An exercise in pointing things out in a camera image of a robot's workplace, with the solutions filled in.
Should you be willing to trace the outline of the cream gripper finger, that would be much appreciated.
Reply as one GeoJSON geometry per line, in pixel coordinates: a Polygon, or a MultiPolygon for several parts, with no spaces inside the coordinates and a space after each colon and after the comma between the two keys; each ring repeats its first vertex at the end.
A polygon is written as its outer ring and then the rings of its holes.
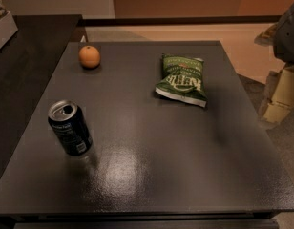
{"type": "Polygon", "coordinates": [[[293,108],[294,88],[277,87],[275,90],[264,88],[263,100],[259,108],[259,116],[262,121],[280,124],[293,108]]]}

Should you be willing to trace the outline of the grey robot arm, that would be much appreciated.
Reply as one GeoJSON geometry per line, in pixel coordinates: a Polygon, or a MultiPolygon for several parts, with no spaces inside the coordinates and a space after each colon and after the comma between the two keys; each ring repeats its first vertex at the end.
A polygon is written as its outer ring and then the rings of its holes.
{"type": "Polygon", "coordinates": [[[294,3],[277,23],[258,35],[254,42],[272,46],[274,56],[285,65],[266,78],[258,114],[263,122],[280,124],[294,108],[294,3]]]}

